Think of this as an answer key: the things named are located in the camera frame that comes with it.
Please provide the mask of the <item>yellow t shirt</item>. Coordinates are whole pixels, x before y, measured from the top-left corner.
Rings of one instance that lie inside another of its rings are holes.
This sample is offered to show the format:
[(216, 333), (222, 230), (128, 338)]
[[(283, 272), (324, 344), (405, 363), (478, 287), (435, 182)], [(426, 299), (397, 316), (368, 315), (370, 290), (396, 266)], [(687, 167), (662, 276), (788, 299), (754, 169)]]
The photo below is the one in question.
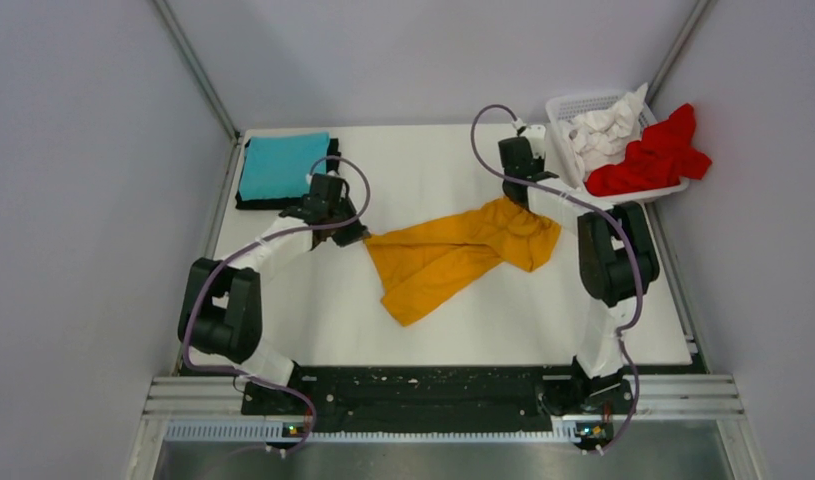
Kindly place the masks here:
[(424, 319), (501, 264), (531, 273), (552, 257), (561, 225), (508, 198), (405, 229), (364, 245), (378, 273), (381, 304), (401, 326)]

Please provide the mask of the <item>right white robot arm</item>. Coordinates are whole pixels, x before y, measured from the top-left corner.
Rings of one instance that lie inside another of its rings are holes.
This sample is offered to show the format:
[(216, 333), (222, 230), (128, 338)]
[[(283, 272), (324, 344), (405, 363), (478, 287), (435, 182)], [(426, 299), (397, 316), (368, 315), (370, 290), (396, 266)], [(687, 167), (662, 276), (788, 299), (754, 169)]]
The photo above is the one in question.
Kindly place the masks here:
[(620, 341), (641, 315), (640, 300), (660, 275), (642, 204), (611, 203), (567, 185), (545, 167), (536, 127), (498, 143), (503, 191), (527, 211), (557, 222), (577, 241), (578, 271), (590, 297), (583, 339), (573, 367), (583, 376), (569, 385), (572, 404), (595, 412), (620, 383)]

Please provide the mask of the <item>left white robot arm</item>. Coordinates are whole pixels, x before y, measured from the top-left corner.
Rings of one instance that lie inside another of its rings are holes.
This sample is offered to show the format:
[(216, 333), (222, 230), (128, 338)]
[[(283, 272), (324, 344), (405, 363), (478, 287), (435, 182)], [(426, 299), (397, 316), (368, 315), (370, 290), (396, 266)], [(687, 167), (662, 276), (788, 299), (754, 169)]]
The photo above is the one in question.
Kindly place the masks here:
[(346, 246), (366, 236), (360, 221), (365, 209), (354, 206), (349, 191), (338, 175), (314, 174), (299, 204), (282, 211), (250, 243), (192, 264), (178, 326), (187, 368), (267, 386), (266, 401), (280, 413), (300, 407), (304, 388), (291, 378), (294, 361), (263, 341), (262, 288), (321, 243)]

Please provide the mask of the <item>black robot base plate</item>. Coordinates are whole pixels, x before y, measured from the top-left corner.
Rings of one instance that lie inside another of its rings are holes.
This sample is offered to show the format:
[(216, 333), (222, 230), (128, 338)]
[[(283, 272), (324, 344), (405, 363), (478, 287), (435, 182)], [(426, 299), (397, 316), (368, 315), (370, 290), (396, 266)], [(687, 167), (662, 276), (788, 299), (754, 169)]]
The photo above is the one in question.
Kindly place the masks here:
[(305, 415), (316, 433), (515, 433), (618, 417), (632, 402), (628, 378), (591, 393), (573, 366), (300, 366), (288, 386), (301, 395), (246, 386), (242, 414)]

